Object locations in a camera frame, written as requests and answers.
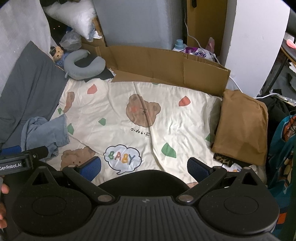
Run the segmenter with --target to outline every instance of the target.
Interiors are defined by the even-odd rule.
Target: white cable
[[[254,99],[263,99],[263,98],[266,98],[268,96],[272,96],[272,95],[279,95],[278,93],[271,93],[269,95],[265,95],[265,96],[262,96],[262,97],[254,97]]]
[[[193,38],[193,39],[197,42],[198,46],[199,46],[201,49],[205,50],[202,46],[200,46],[200,43],[198,42],[198,40],[197,40],[196,38],[194,38],[193,36],[189,35],[188,26],[187,26],[187,23],[186,23],[186,10],[185,10],[185,9],[184,9],[184,14],[185,14],[185,17],[184,17],[184,23],[185,23],[185,26],[186,26],[186,29],[187,29],[187,36]],[[209,51],[209,53],[215,58],[215,60],[217,61],[217,63],[220,64],[220,62],[219,62],[219,60],[217,59],[216,55],[213,54],[213,53],[211,53],[210,51]],[[241,88],[238,86],[238,84],[234,81],[234,79],[233,79],[233,78],[231,78],[231,79],[232,79],[232,81],[235,83],[235,85],[239,88],[239,90],[243,93],[243,91],[242,91]]]
[[[230,79],[232,79],[232,81],[235,83],[235,85],[237,86],[237,88],[239,88],[239,90],[243,93],[243,91],[241,90],[241,88],[238,86],[238,84],[234,81],[234,79],[232,77],[229,76]]]
[[[184,13],[185,13],[185,15],[184,15],[184,16],[185,16],[185,17],[184,17],[184,23],[185,23],[185,26],[186,26],[186,29],[187,29],[187,36],[193,38],[193,39],[197,42],[198,46],[199,46],[201,49],[205,50],[202,46],[200,46],[200,43],[199,43],[199,41],[198,41],[196,38],[194,38],[193,36],[189,35],[188,26],[187,26],[187,23],[186,23],[186,10],[185,10],[185,9],[184,9]],[[217,63],[220,64],[220,62],[219,62],[219,60],[217,59],[216,55],[214,55],[214,54],[211,53],[210,51],[209,51],[209,53],[214,57],[214,59],[217,61]]]

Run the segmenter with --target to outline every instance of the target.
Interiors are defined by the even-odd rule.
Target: hand
[[[187,183],[187,186],[189,186],[190,188],[192,188],[192,187],[194,187],[196,184],[198,184],[198,182]]]
[[[1,187],[1,192],[4,194],[9,193],[9,187],[6,184],[2,184]],[[6,228],[7,227],[7,222],[4,219],[6,216],[6,208],[2,202],[0,202],[0,228]]]

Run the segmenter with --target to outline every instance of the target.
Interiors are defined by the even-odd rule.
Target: cartoon bear face
[[[61,162],[61,170],[64,167],[67,167],[69,165],[76,165],[80,166],[83,163],[87,162],[89,159],[94,157],[96,153],[86,146],[83,149],[76,149],[74,151],[72,150],[66,150],[63,152],[62,155],[62,162]]]
[[[72,103],[73,103],[74,99],[75,99],[75,93],[68,92],[67,99],[66,99],[66,106],[64,108],[64,113],[66,113],[72,107]]]
[[[50,54],[55,62],[59,61],[63,57],[64,51],[60,46],[51,47],[50,49]]]
[[[134,124],[142,127],[150,127],[154,124],[156,115],[160,112],[160,109],[158,103],[147,102],[138,94],[133,94],[126,106],[126,115]]]

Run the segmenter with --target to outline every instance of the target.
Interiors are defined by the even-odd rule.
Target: speech bubble graphic
[[[104,153],[104,159],[113,170],[118,171],[118,175],[133,172],[142,163],[140,152],[125,145],[109,146]]]

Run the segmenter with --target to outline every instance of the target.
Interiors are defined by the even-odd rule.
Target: cardboard
[[[215,54],[220,55],[226,20],[227,0],[197,0],[193,8],[192,0],[187,0],[187,25],[189,35],[195,37],[205,48],[212,37],[215,40]],[[187,37],[187,45],[198,47],[197,42]]]
[[[171,50],[133,46],[98,46],[82,44],[105,59],[116,81],[164,83],[199,90],[222,97],[230,70],[198,56]]]
[[[98,34],[100,36],[102,36],[102,38],[101,39],[94,39],[92,42],[88,42],[85,38],[82,37],[81,42],[84,44],[88,44],[90,46],[93,46],[93,47],[106,46],[104,34],[101,29],[98,17],[93,18],[92,22],[94,23],[96,31],[98,32]]]

